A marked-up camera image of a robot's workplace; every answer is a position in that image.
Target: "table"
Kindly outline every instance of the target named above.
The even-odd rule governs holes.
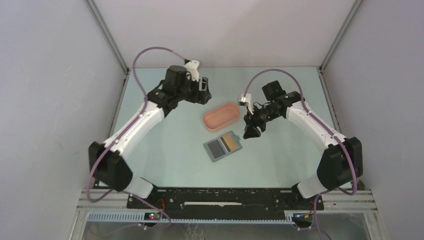
[[[241,139],[243,149],[212,162],[206,143],[226,132],[243,136],[246,108],[240,119],[218,132],[205,129],[202,117],[228,102],[236,102],[250,81],[264,67],[204,67],[201,76],[209,78],[212,99],[206,104],[180,102],[156,125],[126,159],[133,172],[160,187],[290,188],[316,172],[321,159],[313,142],[293,123],[275,119],[259,138]],[[315,67],[280,67],[294,75],[312,109],[333,125],[325,94]],[[137,76],[147,92],[164,79],[166,68],[137,68]],[[266,102],[262,86],[279,80],[287,92],[298,91],[291,78],[279,72],[259,76],[249,93],[255,101]],[[130,74],[119,108],[114,132],[118,131],[140,107],[143,94]]]

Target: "white wall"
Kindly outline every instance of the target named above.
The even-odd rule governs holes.
[[[96,0],[131,66],[161,46],[205,67],[319,66],[355,0]],[[168,67],[160,51],[137,67]]]
[[[365,0],[325,76],[390,239],[422,239],[424,1]]]
[[[123,73],[82,0],[0,12],[0,238],[65,239]]]

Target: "cable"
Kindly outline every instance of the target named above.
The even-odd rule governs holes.
[[[344,189],[342,189],[342,188],[340,188],[340,187],[338,187],[337,189],[338,190],[340,190],[340,191],[342,191],[343,193],[345,193],[345,194],[347,194],[347,195],[350,195],[350,196],[353,196],[353,195],[355,195],[356,194],[356,192],[357,192],[357,190],[358,190],[358,181],[357,181],[357,177],[356,177],[356,173],[355,173],[355,168],[354,168],[354,164],[353,164],[353,162],[352,162],[352,159],[351,159],[351,156],[349,155],[349,152],[348,152],[348,150],[346,149],[346,147],[345,147],[345,145],[342,143],[342,141],[337,137],[337,136],[335,136],[335,134],[334,134],[334,132],[331,130],[331,129],[329,129],[317,116],[315,116],[315,114],[313,114],[312,112],[310,112],[310,110],[306,107],[306,104],[305,104],[305,99],[304,99],[304,93],[303,93],[303,91],[302,91],[302,88],[301,88],[301,85],[299,84],[299,82],[298,82],[298,80],[293,76],[293,75],[291,75],[289,72],[287,72],[287,71],[284,71],[284,70],[281,70],[281,69],[277,69],[277,68],[270,68],[270,69],[266,69],[266,70],[263,70],[263,71],[261,71],[261,72],[259,72],[258,74],[256,74],[250,81],[249,81],[249,83],[247,84],[247,87],[246,87],[246,90],[244,91],[244,97],[246,97],[246,94],[248,93],[248,91],[249,91],[249,88],[250,88],[250,86],[251,86],[251,84],[252,84],[252,82],[257,78],[257,77],[259,77],[260,75],[262,75],[262,74],[264,74],[264,73],[267,73],[267,72],[279,72],[279,73],[283,73],[283,74],[286,74],[287,76],[289,76],[293,81],[294,81],[294,83],[296,83],[296,85],[297,85],[297,88],[299,89],[299,93],[300,93],[300,101],[301,101],[301,104],[302,104],[302,106],[303,106],[303,109],[305,110],[305,112],[306,112],[306,114],[307,115],[309,115],[312,119],[314,119],[319,125],[321,125],[322,126],[322,128],[324,128],[325,129],[325,131],[327,131],[327,133],[328,134],[330,134],[330,137],[331,138],[334,138],[334,140],[340,145],[340,147],[341,147],[341,149],[343,150],[343,153],[344,153],[344,155],[346,156],[346,159],[347,159],[347,163],[349,164],[349,168],[350,168],[350,173],[352,174],[352,181],[353,181],[353,189],[352,189],[352,192],[348,192],[348,191],[346,191],[346,190],[344,190]],[[318,201],[318,198],[320,197],[320,195],[323,195],[323,194],[327,194],[327,193],[329,193],[329,192],[331,192],[330,190],[328,190],[328,191],[324,191],[324,192],[322,192],[322,193],[320,193],[320,194],[318,194],[318,195],[316,195],[316,197],[315,197],[315,201],[314,201],[314,204],[313,204],[313,217],[315,218],[315,225],[316,225],[316,230],[318,231],[318,234],[319,234],[319,238],[322,240],[323,239],[323,236],[322,236],[322,234],[321,234],[321,232],[322,233],[324,233],[324,231],[323,230],[321,230],[320,229],[320,226],[318,225],[318,218],[317,218],[317,201]]]
[[[108,194],[110,194],[112,192],[112,189],[110,189],[107,192],[105,192],[102,196],[100,196],[99,198],[92,198],[91,197],[91,193],[90,193],[90,186],[91,186],[91,184],[90,183],[91,183],[91,180],[93,178],[93,175],[94,175],[95,170],[99,166],[100,161],[102,161],[102,159],[105,157],[105,155],[108,153],[108,151],[122,138],[122,136],[124,136],[128,132],[128,130],[141,118],[140,116],[142,116],[142,114],[146,111],[146,108],[147,108],[147,104],[148,104],[149,99],[148,99],[146,90],[144,89],[144,87],[143,87],[142,83],[140,82],[139,78],[137,77],[137,73],[136,73],[136,62],[137,62],[137,60],[139,59],[139,57],[142,54],[144,54],[145,52],[150,51],[150,50],[165,50],[165,51],[168,51],[168,52],[170,52],[170,53],[178,56],[179,58],[183,59],[184,61],[187,60],[187,58],[181,56],[177,52],[175,52],[175,51],[173,51],[173,50],[171,50],[169,48],[161,47],[161,46],[148,47],[148,48],[142,50],[141,52],[139,52],[137,54],[137,56],[135,56],[134,61],[132,62],[132,72],[134,74],[135,81],[137,82],[138,86],[140,87],[140,89],[141,89],[141,91],[142,91],[142,93],[144,95],[144,104],[143,104],[143,107],[142,107],[142,109],[140,111],[140,114],[138,114],[124,128],[124,130],[112,141],[112,143],[109,146],[107,146],[104,149],[104,151],[100,154],[100,156],[94,162],[93,167],[91,168],[90,173],[89,173],[89,176],[88,176],[88,182],[87,182],[87,188],[86,188],[86,196],[87,196],[88,201],[90,201],[91,203],[97,203],[98,201],[104,199]],[[139,196],[137,196],[135,194],[133,194],[132,196],[134,198],[138,199],[139,201],[143,202],[145,205],[147,205],[147,206],[149,206],[149,207],[157,210],[158,212],[160,212],[162,215],[164,215],[168,219],[169,222],[168,222],[168,224],[165,227],[155,227],[155,229],[164,229],[164,228],[167,228],[167,227],[169,227],[171,225],[171,218],[164,211],[156,208],[155,206],[151,205],[150,203],[148,203],[147,201],[145,201],[144,199],[142,199],[141,197],[139,197]],[[129,227],[133,227],[133,226],[135,226],[135,223],[134,224],[129,224],[129,225],[124,226],[124,227],[121,227],[121,228],[118,228],[118,229],[116,229],[116,230],[114,230],[114,231],[112,231],[110,233],[106,233],[106,234],[104,234],[104,236],[108,236],[110,234],[116,233],[117,231],[120,231],[122,229],[129,228]]]
[[[185,57],[181,56],[180,54],[174,52],[173,50],[166,48],[166,47],[161,47],[161,46],[152,46],[152,47],[148,47],[144,50],[142,50],[141,52],[139,52],[137,54],[137,56],[135,56],[134,61],[132,62],[132,69],[133,69],[133,74],[134,74],[134,78],[135,81],[137,82],[138,86],[140,87],[141,91],[143,92],[144,95],[144,104],[143,107],[141,109],[140,114],[137,115],[137,117],[135,117],[127,126],[126,128],[115,138],[115,140],[106,147],[106,149],[100,154],[100,156],[97,158],[97,160],[95,161],[93,167],[90,170],[90,174],[88,176],[88,183],[87,183],[87,190],[86,190],[86,195],[87,195],[87,199],[88,201],[90,201],[91,203],[97,203],[98,201],[102,200],[103,198],[105,198],[109,193],[112,192],[112,190],[109,190],[107,192],[105,192],[101,197],[97,198],[97,199],[93,199],[91,198],[90,195],[90,182],[91,179],[93,178],[94,175],[94,171],[97,169],[97,167],[99,166],[100,161],[105,157],[105,155],[108,153],[108,151],[122,138],[123,135],[125,135],[128,130],[140,119],[140,116],[146,111],[147,108],[147,104],[148,104],[148,96],[147,93],[142,85],[142,83],[140,82],[139,78],[137,77],[137,73],[136,73],[136,62],[139,59],[139,57],[144,54],[147,51],[150,50],[165,50],[168,51],[170,53],[173,53],[174,55],[178,56],[179,58],[183,59],[183,60],[187,60]]]
[[[315,229],[315,230],[317,230],[318,231],[318,229],[316,228],[316,227],[298,227],[296,224],[294,224],[294,227],[295,228],[297,228],[297,230],[298,231],[309,231],[309,230],[312,230],[312,229]],[[327,236],[327,238],[329,239],[329,240],[333,240],[332,238],[331,238],[331,236],[326,232],[326,231],[324,231],[324,230],[321,230],[321,232],[323,233],[323,234],[325,234],[326,236]]]
[[[352,163],[352,159],[351,159],[351,156],[349,155],[349,153],[348,153],[348,150],[346,149],[346,147],[345,147],[345,145],[342,143],[342,141],[337,137],[337,136],[335,136],[334,135],[334,132],[331,130],[331,129],[329,129],[317,116],[315,116],[315,114],[313,114],[312,112],[310,112],[309,111],[309,109],[306,107],[306,104],[305,104],[305,98],[304,98],[304,93],[303,93],[303,91],[302,91],[302,87],[301,87],[301,85],[299,84],[299,81],[293,76],[293,75],[291,75],[289,72],[287,72],[287,71],[284,71],[284,70],[281,70],[281,69],[277,69],[277,68],[270,68],[270,69],[266,69],[266,70],[263,70],[263,71],[261,71],[261,72],[259,72],[258,74],[256,74],[250,81],[249,81],[249,83],[247,84],[247,87],[246,87],[246,90],[244,91],[244,97],[246,97],[246,94],[248,93],[248,91],[249,91],[249,88],[250,88],[250,86],[251,86],[251,84],[252,84],[252,82],[257,78],[257,77],[259,77],[260,75],[262,75],[262,74],[264,74],[264,73],[267,73],[267,72],[279,72],[279,73],[283,73],[283,74],[286,74],[287,76],[289,76],[293,81],[294,81],[294,83],[296,83],[296,85],[297,85],[297,88],[299,89],[299,93],[300,93],[300,101],[301,101],[301,104],[302,104],[302,106],[303,106],[303,109],[305,110],[305,112],[311,117],[311,118],[313,118],[319,125],[321,125],[326,131],[327,131],[327,133],[328,134],[330,134],[330,136],[332,137],[332,138],[334,138],[334,140],[340,145],[340,147],[341,147],[341,149],[343,150],[343,153],[344,153],[344,155],[346,156],[346,158],[347,158],[347,163],[349,164],[349,168],[350,168],[350,173],[352,174],[352,180],[353,180],[353,190],[352,190],[352,192],[347,192],[347,191],[345,191],[344,189],[341,189],[341,188],[338,188],[340,191],[342,191],[343,193],[345,193],[345,194],[348,194],[348,195],[355,195],[356,194],[356,192],[357,192],[357,190],[358,190],[358,183],[357,183],[357,178],[356,178],[356,174],[355,174],[355,168],[354,168],[354,164]]]

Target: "orange container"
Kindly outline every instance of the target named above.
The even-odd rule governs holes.
[[[239,107],[228,102],[203,115],[203,123],[209,132],[214,133],[237,122],[239,117]]]

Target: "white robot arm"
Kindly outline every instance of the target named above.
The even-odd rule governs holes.
[[[149,196],[153,185],[142,176],[133,174],[125,159],[150,129],[178,106],[178,102],[185,100],[204,105],[212,98],[208,79],[199,78],[198,66],[199,62],[196,60],[186,62],[184,66],[170,66],[165,79],[147,94],[148,102],[144,102],[118,132],[102,144],[93,142],[90,145],[88,148],[90,168],[93,168],[99,156],[109,146],[108,152],[94,171],[94,178],[118,192],[130,192],[141,198]]]
[[[346,138],[330,127],[304,99],[302,101],[298,92],[286,93],[278,81],[268,83],[262,90],[269,102],[260,109],[253,105],[250,94],[242,94],[239,97],[238,104],[247,108],[243,138],[260,137],[267,122],[283,117],[302,129],[322,152],[316,174],[292,187],[293,192],[298,193],[300,198],[311,198],[353,180],[347,157],[340,144],[343,144],[349,153],[356,177],[362,175],[362,145],[356,137]]]

